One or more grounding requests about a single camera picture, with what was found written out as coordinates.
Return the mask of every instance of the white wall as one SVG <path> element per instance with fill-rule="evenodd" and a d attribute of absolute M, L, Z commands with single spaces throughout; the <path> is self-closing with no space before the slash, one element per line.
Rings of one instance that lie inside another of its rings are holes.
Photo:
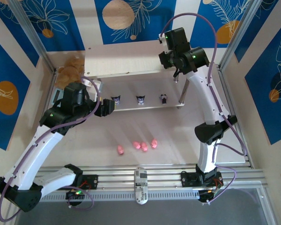
<path fill-rule="evenodd" d="M 281 141 L 270 145 L 258 111 L 245 82 L 245 75 L 281 28 L 281 0 L 277 3 L 250 48 L 238 64 L 232 57 L 224 74 L 227 77 L 238 121 L 248 142 L 256 168 L 265 172 L 276 212 L 281 218 Z"/>
<path fill-rule="evenodd" d="M 50 73 L 39 60 L 35 68 L 22 48 L 0 19 L 0 44 L 30 80 L 30 87 L 7 151 L 0 149 L 0 176 L 3 176 L 25 150 L 32 139 L 42 113 L 44 98 L 50 83 Z M 2 215 L 6 217 L 8 203 L 4 201 Z"/>

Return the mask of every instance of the metal frame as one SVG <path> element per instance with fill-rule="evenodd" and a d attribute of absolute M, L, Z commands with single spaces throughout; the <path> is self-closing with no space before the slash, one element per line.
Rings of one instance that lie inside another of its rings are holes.
<path fill-rule="evenodd" d="M 263 0 L 250 1 L 248 8 L 246 9 L 239 23 L 239 26 L 237 27 L 231 41 L 228 44 L 225 54 L 223 55 L 222 60 L 219 63 L 220 70 L 223 70 L 225 68 L 225 66 L 229 62 L 229 59 L 234 54 L 234 51 L 236 50 L 241 39 L 243 38 L 244 33 L 246 32 L 248 26 L 250 25 L 262 1 Z"/>
<path fill-rule="evenodd" d="M 233 100 L 232 100 L 232 98 L 231 98 L 231 96 L 230 96 L 230 89 L 229 89 L 229 87 L 228 87 L 228 85 L 227 85 L 226 78 L 225 78 L 225 76 L 223 75 L 223 73 L 222 73 L 222 71 L 220 70 L 220 68 L 218 67 L 217 69 L 218 69 L 219 78 L 220 78 L 220 81 L 221 81 L 221 84 L 222 84 L 222 87 L 223 87 L 223 90 L 224 90 L 224 94 L 225 94 L 225 96 L 226 96 L 226 100 L 227 100 L 227 103 L 228 103 L 229 111 L 230 111 L 231 114 L 236 115 L 236 111 L 235 111 L 235 107 L 234 107 L 235 104 L 234 104 L 234 102 L 233 102 Z M 239 123 L 236 123 L 236 124 L 235 124 L 235 129 L 236 129 L 237 133 L 239 134 L 240 138 L 243 140 L 243 142 L 244 142 L 244 144 L 246 145 L 247 149 L 249 149 L 249 148 L 248 148 L 247 141 L 246 141 L 246 139 L 245 139 L 245 137 L 244 137 L 244 135 L 243 135 L 243 133 L 242 133 L 242 130 L 241 130 L 241 128 L 240 128 Z M 248 156 L 247 156 L 247 157 L 248 157 L 248 159 L 249 159 L 249 162 L 250 162 L 251 167 L 252 167 L 252 168 L 255 168 L 254 162 L 251 160 L 252 157 L 251 157 L 251 153 L 250 153 L 249 150 L 248 150 Z"/>
<path fill-rule="evenodd" d="M 48 69 L 54 73 L 54 66 L 47 56 L 47 51 L 41 39 L 37 35 L 36 30 L 33 28 L 32 23 L 26 15 L 21 3 L 18 0 L 7 0 L 7 3 L 38 55 L 44 60 Z"/>
<path fill-rule="evenodd" d="M 237 171 L 237 178 L 230 188 L 255 188 L 259 194 L 261 206 L 268 224 L 279 224 L 273 213 L 270 199 L 267 193 L 267 182 L 262 170 L 251 169 L 249 162 L 245 165 L 230 165 Z M 138 165 L 130 166 L 100 166 L 100 167 L 80 167 L 84 174 L 97 174 L 97 190 L 91 190 L 96 201 L 133 201 L 134 190 L 134 170 Z M 148 173 L 149 193 L 152 196 L 158 195 L 155 200 L 165 199 L 195 199 L 196 191 L 202 188 L 182 187 L 180 173 L 182 171 L 194 172 L 194 164 L 186 165 L 142 165 Z M 41 168 L 37 176 L 44 176 L 55 172 L 60 167 Z M 231 182 L 234 173 L 229 170 L 220 170 L 223 176 L 224 185 Z M 44 198 L 43 202 L 64 201 L 64 192 L 57 191 Z M 191 192 L 195 196 L 179 196 L 179 193 Z"/>

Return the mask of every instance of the blue wallpaper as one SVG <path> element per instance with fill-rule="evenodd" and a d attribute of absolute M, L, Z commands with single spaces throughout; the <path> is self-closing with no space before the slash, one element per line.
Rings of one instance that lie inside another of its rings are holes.
<path fill-rule="evenodd" d="M 261 2 L 255 16 L 247 28 L 247 31 L 245 32 L 234 52 L 238 62 L 240 62 L 240 60 L 243 58 L 244 54 L 248 50 L 268 16 L 271 14 L 277 2 L 278 0 L 263 0 Z"/>
<path fill-rule="evenodd" d="M 30 81 L 0 45 L 0 148 L 6 150 Z"/>
<path fill-rule="evenodd" d="M 22 0 L 20 3 L 47 51 L 84 50 L 69 0 Z M 0 2 L 0 18 L 36 65 L 37 53 L 8 5 L 2 2 Z"/>
<path fill-rule="evenodd" d="M 8 5 L 5 5 L 2 2 L 0 2 L 0 18 L 26 53 L 32 64 L 36 66 L 39 58 L 38 53 L 27 38 L 17 19 L 10 11 Z"/>
<path fill-rule="evenodd" d="M 212 23 L 217 34 L 219 48 L 228 46 L 249 3 L 250 0 L 201 1 L 198 14 L 204 16 Z M 200 18 L 196 18 L 190 43 L 192 47 L 214 48 L 212 30 Z"/>
<path fill-rule="evenodd" d="M 95 0 L 103 43 L 157 40 L 176 0 Z"/>
<path fill-rule="evenodd" d="M 245 76 L 271 144 L 281 140 L 281 29 Z"/>

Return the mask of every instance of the orange circle pattern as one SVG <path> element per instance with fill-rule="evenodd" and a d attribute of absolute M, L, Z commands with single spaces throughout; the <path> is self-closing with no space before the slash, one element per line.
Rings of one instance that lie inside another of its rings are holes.
<path fill-rule="evenodd" d="M 46 37 L 46 38 L 52 38 L 54 36 L 53 32 L 49 29 L 43 29 L 42 30 L 42 34 Z"/>
<path fill-rule="evenodd" d="M 13 91 L 10 96 L 12 99 L 0 96 L 0 112 L 5 115 L 12 115 L 15 113 L 19 103 L 19 94 L 16 86 L 9 81 L 1 81 L 0 89 L 5 92 Z"/>
<path fill-rule="evenodd" d="M 279 92 L 276 89 L 273 89 L 270 91 L 270 94 L 268 95 L 271 102 L 277 102 L 279 100 Z"/>
<path fill-rule="evenodd" d="M 238 20 L 234 20 L 231 21 L 229 24 L 225 24 L 223 25 L 217 32 L 217 42 L 219 44 L 228 44 L 232 38 L 232 36 L 230 37 L 230 27 L 232 27 L 232 33 L 234 34 L 234 32 L 236 31 L 236 28 L 239 25 L 239 21 Z"/>

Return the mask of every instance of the small figurine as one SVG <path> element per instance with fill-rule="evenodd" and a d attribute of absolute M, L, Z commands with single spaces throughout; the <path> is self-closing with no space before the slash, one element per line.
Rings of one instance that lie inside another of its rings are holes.
<path fill-rule="evenodd" d="M 124 148 L 122 145 L 118 145 L 118 154 L 120 154 L 120 155 L 124 154 Z"/>
<path fill-rule="evenodd" d="M 116 105 L 119 105 L 120 104 L 120 98 L 121 96 L 117 96 L 117 97 L 111 97 L 111 99 L 116 103 Z"/>
<path fill-rule="evenodd" d="M 148 146 L 147 146 L 146 143 L 142 142 L 140 146 L 141 146 L 141 149 L 142 149 L 143 151 L 147 151 L 147 150 L 148 150 Z"/>
<path fill-rule="evenodd" d="M 140 149 L 141 148 L 141 144 L 139 142 L 133 142 L 132 143 L 133 147 L 135 147 L 136 149 Z"/>
<path fill-rule="evenodd" d="M 155 149 L 157 147 L 157 140 L 154 138 L 151 142 L 151 147 Z"/>
<path fill-rule="evenodd" d="M 137 102 L 139 105 L 143 105 L 145 101 L 145 95 L 144 96 L 136 96 Z"/>
<path fill-rule="evenodd" d="M 167 95 L 161 95 L 161 96 L 160 96 L 160 99 L 162 100 L 163 105 L 166 105 L 166 104 L 167 104 L 167 99 L 168 99 Z"/>

